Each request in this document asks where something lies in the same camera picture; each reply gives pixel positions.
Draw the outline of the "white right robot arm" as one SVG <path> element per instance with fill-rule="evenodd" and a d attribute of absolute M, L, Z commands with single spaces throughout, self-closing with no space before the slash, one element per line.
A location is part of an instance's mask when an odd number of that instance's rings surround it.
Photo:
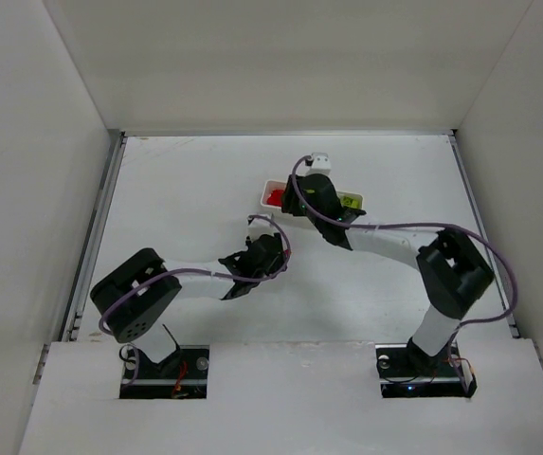
<path fill-rule="evenodd" d="M 408 265 L 421 275 L 429 308 L 408 340 L 414 362 L 429 363 L 446 349 L 473 304 L 495 275 L 462 231 L 419 228 L 382 229 L 361 209 L 344 207 L 330 178 L 321 173 L 290 176 L 281 211 L 305 217 L 333 246 L 372 253 Z"/>

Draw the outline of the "lime square lego brick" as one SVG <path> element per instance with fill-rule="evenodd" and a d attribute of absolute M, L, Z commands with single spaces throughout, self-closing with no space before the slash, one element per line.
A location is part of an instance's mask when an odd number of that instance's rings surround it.
<path fill-rule="evenodd" d="M 340 202 L 343 207 L 350 209 L 359 209 L 361 207 L 361 201 L 351 195 L 343 195 L 340 198 Z"/>

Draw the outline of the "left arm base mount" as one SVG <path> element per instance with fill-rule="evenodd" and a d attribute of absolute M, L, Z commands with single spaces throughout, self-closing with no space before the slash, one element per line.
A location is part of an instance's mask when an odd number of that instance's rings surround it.
<path fill-rule="evenodd" d="M 205 399 L 208 393 L 208 345 L 181 344 L 165 324 L 122 346 L 119 397 L 126 400 Z"/>

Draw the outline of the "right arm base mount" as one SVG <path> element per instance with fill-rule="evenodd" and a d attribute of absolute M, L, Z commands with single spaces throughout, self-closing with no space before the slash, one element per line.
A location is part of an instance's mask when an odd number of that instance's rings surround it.
<path fill-rule="evenodd" d="M 417 366 L 406 344 L 375 346 L 376 370 L 383 398 L 472 398 L 478 381 L 470 361 L 456 344 L 439 354 L 431 365 Z"/>

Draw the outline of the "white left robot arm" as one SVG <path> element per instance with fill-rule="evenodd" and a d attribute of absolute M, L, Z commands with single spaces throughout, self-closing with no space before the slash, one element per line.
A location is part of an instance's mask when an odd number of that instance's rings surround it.
<path fill-rule="evenodd" d="M 90 291 L 100 330 L 135 346 L 140 358 L 160 367 L 178 348 L 159 321 L 172 302 L 241 298 L 283 272 L 290 249 L 278 232 L 247 240 L 244 250 L 203 264 L 165 261 L 154 249 L 143 248 Z"/>

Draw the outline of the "lone red lego piece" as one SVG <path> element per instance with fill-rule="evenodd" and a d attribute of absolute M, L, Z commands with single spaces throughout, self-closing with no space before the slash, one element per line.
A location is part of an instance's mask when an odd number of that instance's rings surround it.
<path fill-rule="evenodd" d="M 266 200 L 265 204 L 273 207 L 281 207 L 282 205 L 282 196 L 284 193 L 284 189 L 274 189 L 272 190 Z"/>

